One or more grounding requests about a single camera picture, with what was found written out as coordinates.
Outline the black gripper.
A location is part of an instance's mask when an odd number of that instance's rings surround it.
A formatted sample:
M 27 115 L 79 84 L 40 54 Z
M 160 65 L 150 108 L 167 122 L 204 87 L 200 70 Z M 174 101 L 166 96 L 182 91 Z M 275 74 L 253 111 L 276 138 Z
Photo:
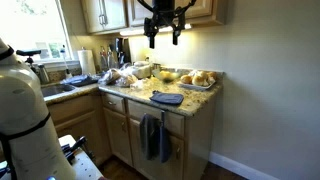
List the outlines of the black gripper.
M 149 37 L 149 47 L 155 48 L 155 36 L 162 27 L 173 29 L 173 45 L 178 44 L 178 36 L 185 29 L 185 13 L 197 0 L 190 0 L 184 7 L 175 6 L 175 0 L 152 0 L 149 5 L 145 0 L 137 0 L 152 13 L 151 18 L 144 19 L 144 34 Z

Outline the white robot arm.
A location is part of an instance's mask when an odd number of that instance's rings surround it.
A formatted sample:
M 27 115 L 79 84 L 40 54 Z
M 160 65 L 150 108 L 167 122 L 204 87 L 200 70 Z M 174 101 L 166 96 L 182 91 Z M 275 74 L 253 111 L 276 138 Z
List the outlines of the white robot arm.
M 0 42 L 1 180 L 108 180 L 76 142 L 64 153 L 38 76 Z

